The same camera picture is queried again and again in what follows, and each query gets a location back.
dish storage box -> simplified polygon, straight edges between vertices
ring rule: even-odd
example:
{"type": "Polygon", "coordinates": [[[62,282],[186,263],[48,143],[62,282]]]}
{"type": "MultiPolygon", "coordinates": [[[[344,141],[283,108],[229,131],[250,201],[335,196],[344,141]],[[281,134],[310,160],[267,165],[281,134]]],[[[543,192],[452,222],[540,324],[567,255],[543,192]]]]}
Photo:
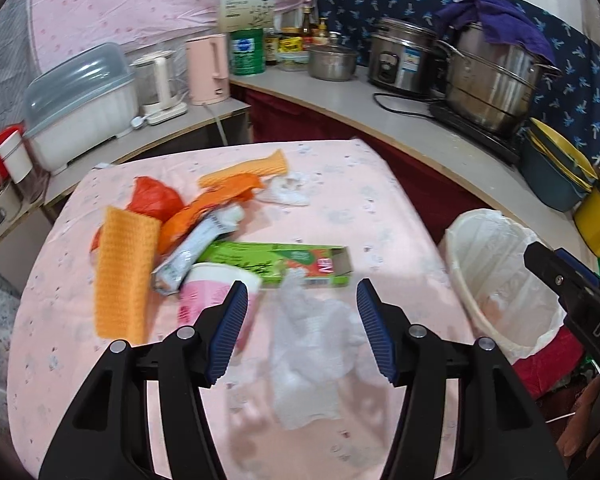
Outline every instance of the dish storage box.
{"type": "Polygon", "coordinates": [[[115,43],[89,49],[36,78],[24,103],[24,139],[52,174],[104,140],[128,134],[138,115],[134,74],[115,43]]]}

crumpled white tissue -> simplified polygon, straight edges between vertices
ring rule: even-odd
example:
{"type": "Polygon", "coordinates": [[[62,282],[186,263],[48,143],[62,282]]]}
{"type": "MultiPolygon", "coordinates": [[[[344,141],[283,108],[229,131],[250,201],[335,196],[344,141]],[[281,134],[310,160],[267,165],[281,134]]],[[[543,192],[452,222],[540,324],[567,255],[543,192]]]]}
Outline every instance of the crumpled white tissue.
{"type": "Polygon", "coordinates": [[[273,408],[286,430],[340,418],[336,380],[353,368],[366,341],[358,313],[309,296],[304,276],[304,269],[289,269],[280,285],[269,356],[273,408]]]}
{"type": "Polygon", "coordinates": [[[269,181],[269,185],[265,189],[255,190],[255,197],[261,202],[273,202],[282,205],[309,205],[309,199],[300,191],[306,181],[306,177],[297,171],[275,176],[269,181]]]}

white plastic cup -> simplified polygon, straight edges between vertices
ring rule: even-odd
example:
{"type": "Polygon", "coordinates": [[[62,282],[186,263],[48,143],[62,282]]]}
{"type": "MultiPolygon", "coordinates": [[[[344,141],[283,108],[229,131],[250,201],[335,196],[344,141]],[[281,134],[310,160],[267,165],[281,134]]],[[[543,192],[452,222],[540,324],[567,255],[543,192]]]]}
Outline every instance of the white plastic cup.
{"type": "Polygon", "coordinates": [[[29,154],[18,132],[13,132],[2,142],[0,145],[0,158],[16,184],[33,169],[29,154]]]}
{"type": "Polygon", "coordinates": [[[262,284],[262,279],[248,270],[211,262],[192,266],[180,287],[178,326],[193,325],[200,312],[209,306],[221,304],[236,280],[246,285],[249,296],[247,314],[235,343],[235,347],[242,351],[255,317],[253,303],[262,284]]]}

black cable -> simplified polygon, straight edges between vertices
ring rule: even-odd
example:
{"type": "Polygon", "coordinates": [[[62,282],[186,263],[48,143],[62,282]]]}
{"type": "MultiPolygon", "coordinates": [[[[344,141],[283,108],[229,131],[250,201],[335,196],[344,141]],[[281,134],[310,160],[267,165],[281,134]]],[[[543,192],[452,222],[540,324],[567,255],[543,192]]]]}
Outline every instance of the black cable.
{"type": "Polygon", "coordinates": [[[418,101],[421,103],[437,103],[440,101],[444,101],[444,99],[441,98],[431,98],[431,97],[423,97],[423,98],[418,98],[418,97],[406,97],[403,95],[397,95],[397,94],[385,94],[383,92],[376,92],[375,94],[373,94],[373,98],[374,101],[376,102],[376,104],[382,108],[382,110],[386,110],[387,112],[392,112],[394,114],[400,114],[400,115],[408,115],[408,116],[413,116],[413,117],[421,117],[423,119],[432,119],[434,120],[434,118],[430,115],[426,115],[426,114],[419,114],[417,112],[406,112],[404,110],[394,110],[393,108],[389,108],[387,106],[384,106],[379,100],[378,97],[397,97],[398,99],[407,99],[409,101],[418,101]]]}

beige box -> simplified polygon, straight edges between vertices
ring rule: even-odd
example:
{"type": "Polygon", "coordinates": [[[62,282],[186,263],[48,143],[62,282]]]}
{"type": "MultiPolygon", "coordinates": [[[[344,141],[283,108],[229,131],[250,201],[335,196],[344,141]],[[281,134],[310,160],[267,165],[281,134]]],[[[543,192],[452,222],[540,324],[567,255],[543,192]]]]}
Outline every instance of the beige box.
{"type": "Polygon", "coordinates": [[[273,27],[274,0],[220,0],[219,32],[273,27]]]}

